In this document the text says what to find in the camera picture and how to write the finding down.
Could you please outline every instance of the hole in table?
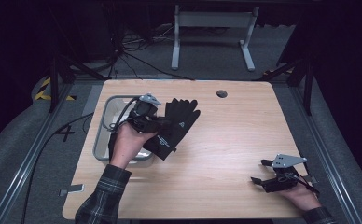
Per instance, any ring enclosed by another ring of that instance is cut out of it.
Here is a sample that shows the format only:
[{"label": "hole in table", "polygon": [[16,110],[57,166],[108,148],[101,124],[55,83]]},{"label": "hole in table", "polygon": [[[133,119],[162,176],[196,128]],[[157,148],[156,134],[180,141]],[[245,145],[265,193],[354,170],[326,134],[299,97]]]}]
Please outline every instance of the hole in table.
[{"label": "hole in table", "polygon": [[216,95],[219,97],[219,98],[225,98],[228,96],[228,93],[226,91],[222,91],[222,90],[219,90],[216,92]]}]

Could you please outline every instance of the plaid shirt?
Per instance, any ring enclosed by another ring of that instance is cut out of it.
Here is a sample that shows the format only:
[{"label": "plaid shirt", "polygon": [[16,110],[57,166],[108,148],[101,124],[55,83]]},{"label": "plaid shirt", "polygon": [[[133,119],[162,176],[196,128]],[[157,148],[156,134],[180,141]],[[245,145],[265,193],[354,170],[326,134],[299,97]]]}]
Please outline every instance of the plaid shirt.
[{"label": "plaid shirt", "polygon": [[335,218],[325,207],[314,208],[303,214],[303,218],[308,224],[336,224]]},{"label": "plaid shirt", "polygon": [[76,223],[117,223],[119,201],[131,172],[106,165],[92,195],[76,213]]}]

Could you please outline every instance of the yellow tape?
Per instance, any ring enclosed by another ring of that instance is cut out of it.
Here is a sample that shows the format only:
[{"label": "yellow tape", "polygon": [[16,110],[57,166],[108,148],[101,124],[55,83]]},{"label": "yellow tape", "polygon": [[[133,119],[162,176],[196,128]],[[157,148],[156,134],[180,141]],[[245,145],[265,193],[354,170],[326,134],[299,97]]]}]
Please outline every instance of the yellow tape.
[{"label": "yellow tape", "polygon": [[[39,88],[38,93],[35,96],[35,100],[51,100],[52,98],[50,95],[44,95],[45,90],[47,89],[48,84],[50,83],[50,77],[47,77],[47,79],[44,80],[41,87]],[[76,100],[76,96],[67,96],[66,100],[72,101]]]}]

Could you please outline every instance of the human hand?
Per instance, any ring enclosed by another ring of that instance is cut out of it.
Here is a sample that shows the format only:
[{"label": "human hand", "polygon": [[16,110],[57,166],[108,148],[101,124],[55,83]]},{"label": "human hand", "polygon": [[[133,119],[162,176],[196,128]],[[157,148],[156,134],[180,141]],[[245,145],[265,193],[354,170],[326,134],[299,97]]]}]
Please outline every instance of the human hand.
[{"label": "human hand", "polygon": [[156,133],[139,133],[129,122],[124,122],[119,127],[110,164],[125,169],[143,144],[155,135]]},{"label": "human hand", "polygon": [[292,189],[281,190],[278,193],[305,212],[322,206],[315,194],[300,183]]}]

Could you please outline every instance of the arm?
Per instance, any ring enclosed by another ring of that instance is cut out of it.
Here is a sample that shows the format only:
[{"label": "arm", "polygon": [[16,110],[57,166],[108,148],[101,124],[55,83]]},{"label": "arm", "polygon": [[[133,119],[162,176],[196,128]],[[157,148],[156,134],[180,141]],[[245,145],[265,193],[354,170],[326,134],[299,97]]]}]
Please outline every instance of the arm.
[{"label": "arm", "polygon": [[303,218],[308,224],[335,224],[337,221],[328,210],[318,202],[314,193],[306,189],[300,183],[296,187],[279,191],[279,194],[286,197],[297,208],[304,211]]},{"label": "arm", "polygon": [[76,213],[76,223],[117,223],[120,199],[131,172],[125,168],[155,133],[138,133],[125,122],[119,128],[114,153],[92,195]]}]

